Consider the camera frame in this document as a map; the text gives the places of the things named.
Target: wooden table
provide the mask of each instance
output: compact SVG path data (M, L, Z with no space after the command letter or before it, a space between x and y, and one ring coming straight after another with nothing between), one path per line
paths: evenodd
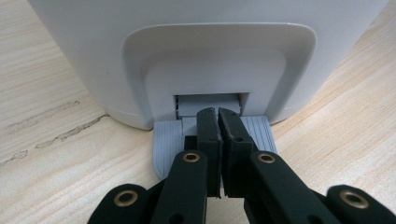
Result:
M117 185L158 182L152 132L105 114L26 1L0 2L0 92L0 223L85 223ZM352 185L396 212L396 0L272 129L308 187ZM207 223L248 223L242 205L209 199Z

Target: gray ribbed platform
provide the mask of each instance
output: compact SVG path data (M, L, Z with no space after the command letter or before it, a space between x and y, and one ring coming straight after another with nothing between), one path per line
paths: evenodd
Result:
M195 118L188 118L188 133L196 133ZM268 118L265 116L241 117L248 133L253 138L259 150L276 151L274 137L271 133ZM153 167L160 179L165 179L171 169L176 154L183 150L184 135L183 121L160 121L154 123Z

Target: rectangular slot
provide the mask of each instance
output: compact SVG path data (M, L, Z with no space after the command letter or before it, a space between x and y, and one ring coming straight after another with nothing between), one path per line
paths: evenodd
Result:
M219 107L227 108L240 115L240 100L246 95L248 93L176 95L177 119L195 118L198 111L209 107L214 107L216 112Z

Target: black linkage arm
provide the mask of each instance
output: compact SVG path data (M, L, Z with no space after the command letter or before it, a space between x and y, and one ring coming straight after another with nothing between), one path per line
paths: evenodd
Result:
M309 189L278 155L259 151L233 111L197 114L197 136L188 136L169 176L149 190L111 190L89 223L205 223L206 197L244 198L250 223L396 223L384 205L361 189L336 186L327 196Z

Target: white plastic housing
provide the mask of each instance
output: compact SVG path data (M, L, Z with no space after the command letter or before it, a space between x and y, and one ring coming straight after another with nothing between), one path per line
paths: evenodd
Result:
M304 106L387 0L29 0L105 111L151 129L175 96L238 93L242 115Z

